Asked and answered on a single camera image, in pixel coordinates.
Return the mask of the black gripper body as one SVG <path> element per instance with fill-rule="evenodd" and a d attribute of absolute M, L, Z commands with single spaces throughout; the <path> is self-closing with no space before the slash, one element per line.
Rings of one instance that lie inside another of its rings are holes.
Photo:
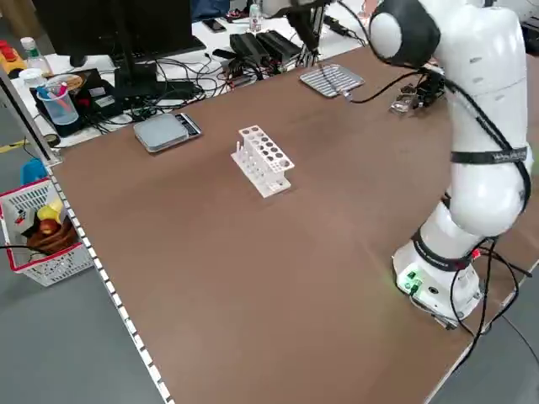
<path fill-rule="evenodd" d="M 416 105 L 431 106 L 445 94 L 444 77 L 437 72 L 421 68 L 420 79 L 415 86 Z"/>

